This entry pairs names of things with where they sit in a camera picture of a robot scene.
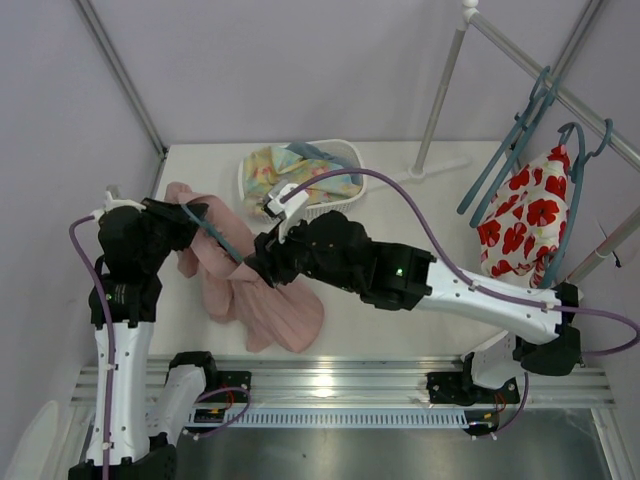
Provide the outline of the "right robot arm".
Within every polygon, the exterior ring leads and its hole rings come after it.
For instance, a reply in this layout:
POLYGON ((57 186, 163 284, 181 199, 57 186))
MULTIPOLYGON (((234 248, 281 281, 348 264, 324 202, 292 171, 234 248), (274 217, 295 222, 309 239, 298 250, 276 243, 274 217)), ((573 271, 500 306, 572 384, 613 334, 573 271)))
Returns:
POLYGON ((443 259, 416 247, 371 239, 360 223, 330 212, 289 229, 276 225, 259 234, 245 264, 272 288, 298 276, 359 296, 387 311, 436 311, 492 325, 501 339, 463 356, 451 380, 430 379, 439 403, 472 405, 524 373, 566 376, 581 357, 580 332, 572 313, 577 289, 562 284, 549 291, 454 272, 443 259))

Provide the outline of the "pink skirt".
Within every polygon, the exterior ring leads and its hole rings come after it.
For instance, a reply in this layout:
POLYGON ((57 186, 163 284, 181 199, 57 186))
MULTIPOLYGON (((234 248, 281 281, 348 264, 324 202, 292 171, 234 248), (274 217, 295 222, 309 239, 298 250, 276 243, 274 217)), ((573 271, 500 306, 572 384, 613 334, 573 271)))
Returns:
MULTIPOLYGON (((241 256, 254 252, 255 235, 220 198, 172 182, 166 187, 164 200, 189 206, 205 204, 205 220, 241 256)), ((209 317, 220 324, 233 320, 244 324, 247 351, 257 353, 276 343, 300 353, 320 334, 324 306, 303 280, 269 287, 258 273, 233 260, 203 229, 197 231, 191 245, 178 252, 177 257, 177 268, 184 277, 200 279, 202 303, 209 317)))

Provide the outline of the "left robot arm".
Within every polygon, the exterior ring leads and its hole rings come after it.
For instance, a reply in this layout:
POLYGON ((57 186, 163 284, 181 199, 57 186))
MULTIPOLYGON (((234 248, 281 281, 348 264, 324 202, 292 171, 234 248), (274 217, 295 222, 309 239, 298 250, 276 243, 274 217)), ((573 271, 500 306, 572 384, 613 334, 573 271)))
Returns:
POLYGON ((158 272, 197 231, 188 211, 149 198, 106 194, 91 220, 102 255, 79 254, 94 282, 89 296, 98 353, 94 430, 71 479, 173 479, 178 438, 192 405, 215 387, 217 367, 206 351, 171 361, 153 409, 146 402, 146 368, 162 290, 158 272))

